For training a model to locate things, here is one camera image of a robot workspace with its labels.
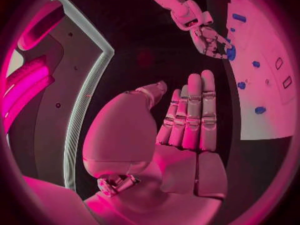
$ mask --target blue hold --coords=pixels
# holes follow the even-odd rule
[[[256,114],[263,114],[267,109],[264,106],[258,106],[255,108],[255,113]]]
[[[253,67],[259,68],[261,66],[261,64],[258,61],[254,61],[252,62]]]
[[[243,81],[237,83],[237,87],[240,89],[245,89],[246,88],[246,83]]]
[[[236,58],[236,47],[232,45],[232,48],[227,49],[228,60],[233,61]]]
[[[236,14],[236,13],[234,13],[234,14],[232,15],[232,17],[233,17],[233,19],[239,20],[239,21],[241,21],[241,22],[243,22],[243,23],[245,23],[245,22],[247,21],[247,19],[246,19],[245,16],[242,16],[242,15],[239,15],[239,14]]]

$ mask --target robotic hand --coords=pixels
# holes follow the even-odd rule
[[[228,59],[227,54],[217,52],[217,43],[224,45],[226,53],[233,46],[208,25],[213,19],[208,11],[202,12],[193,0],[155,0],[163,8],[171,10],[171,17],[183,31],[189,31],[197,50],[216,59]]]
[[[191,74],[187,85],[173,92],[157,134],[150,109],[166,90],[166,84],[160,81],[121,93],[107,103],[86,135],[85,169],[97,178],[100,191],[109,197],[124,190],[120,196],[126,197],[127,191],[132,191],[128,188],[139,182],[137,189],[149,188],[145,183],[155,174],[160,181],[155,183],[156,191],[225,198],[227,176],[215,153],[217,119],[212,72]]]

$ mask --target blue climbing hold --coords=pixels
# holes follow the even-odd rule
[[[258,106],[255,108],[255,113],[256,114],[263,114],[267,109],[264,106]]]
[[[246,88],[246,83],[244,83],[243,81],[238,82],[238,83],[237,83],[237,87],[238,87],[239,89],[245,89],[245,88]]]
[[[233,19],[239,20],[239,21],[241,21],[241,22],[243,22],[243,23],[245,23],[245,22],[247,21],[247,19],[246,19],[245,16],[238,15],[238,14],[236,14],[236,13],[232,14],[232,17],[233,17]]]
[[[258,61],[254,61],[252,62],[253,67],[259,68],[261,66],[261,64]]]
[[[236,58],[236,47],[232,45],[232,48],[226,51],[228,60],[233,61]]]

